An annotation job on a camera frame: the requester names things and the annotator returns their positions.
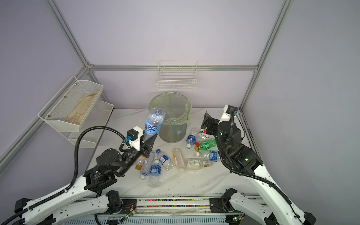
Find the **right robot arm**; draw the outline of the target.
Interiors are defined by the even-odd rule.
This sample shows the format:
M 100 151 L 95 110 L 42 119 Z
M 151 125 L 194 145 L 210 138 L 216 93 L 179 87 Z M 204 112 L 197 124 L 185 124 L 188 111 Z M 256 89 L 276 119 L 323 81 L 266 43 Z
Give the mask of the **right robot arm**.
M 210 200 L 211 209 L 224 213 L 241 212 L 262 225 L 313 225 L 315 216 L 297 207 L 275 183 L 259 155 L 242 143 L 242 132 L 234 122 L 233 108 L 221 119 L 205 113 L 201 125 L 213 135 L 218 147 L 218 158 L 230 173 L 244 177 L 258 192 L 265 204 L 243 196 L 234 188 L 226 189 L 220 198 Z

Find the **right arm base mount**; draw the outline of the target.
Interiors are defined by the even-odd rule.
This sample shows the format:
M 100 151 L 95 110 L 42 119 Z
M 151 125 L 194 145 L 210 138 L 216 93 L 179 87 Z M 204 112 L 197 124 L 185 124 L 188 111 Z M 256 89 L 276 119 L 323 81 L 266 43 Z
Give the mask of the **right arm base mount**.
M 234 211 L 234 208 L 228 199 L 210 198 L 209 202 L 211 213 L 230 213 Z

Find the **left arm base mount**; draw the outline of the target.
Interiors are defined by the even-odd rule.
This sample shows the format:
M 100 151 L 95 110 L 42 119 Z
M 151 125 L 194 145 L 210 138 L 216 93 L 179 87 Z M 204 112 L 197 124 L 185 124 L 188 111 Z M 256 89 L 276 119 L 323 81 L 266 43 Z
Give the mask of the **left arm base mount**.
M 137 206 L 136 199 L 120 199 L 110 200 L 108 204 L 109 208 L 101 213 L 101 215 L 121 214 L 125 215 L 130 212 L 131 209 L 135 209 Z

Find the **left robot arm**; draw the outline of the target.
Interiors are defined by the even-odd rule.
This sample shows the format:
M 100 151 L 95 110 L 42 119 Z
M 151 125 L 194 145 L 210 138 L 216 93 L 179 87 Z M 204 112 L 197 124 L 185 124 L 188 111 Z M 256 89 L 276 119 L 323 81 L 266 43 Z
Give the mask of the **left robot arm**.
M 157 135 L 147 140 L 144 132 L 133 128 L 123 138 L 123 149 L 107 149 L 96 158 L 96 165 L 78 176 L 75 166 L 74 177 L 70 184 L 38 199 L 22 198 L 16 202 L 15 214 L 4 224 L 14 225 L 61 225 L 65 222 L 92 214 L 115 214 L 122 209 L 128 210 L 119 192 L 107 193 L 84 201 L 84 197 L 98 194 L 117 182 L 139 159 L 149 157 Z

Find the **large crushed purple label bottle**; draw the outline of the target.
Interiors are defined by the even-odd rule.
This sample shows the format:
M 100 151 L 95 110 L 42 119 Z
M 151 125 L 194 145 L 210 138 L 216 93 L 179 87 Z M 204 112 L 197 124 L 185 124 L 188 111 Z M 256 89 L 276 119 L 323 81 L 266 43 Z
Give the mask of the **large crushed purple label bottle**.
M 145 123 L 144 142 L 159 132 L 165 115 L 165 111 L 158 107 L 149 110 Z

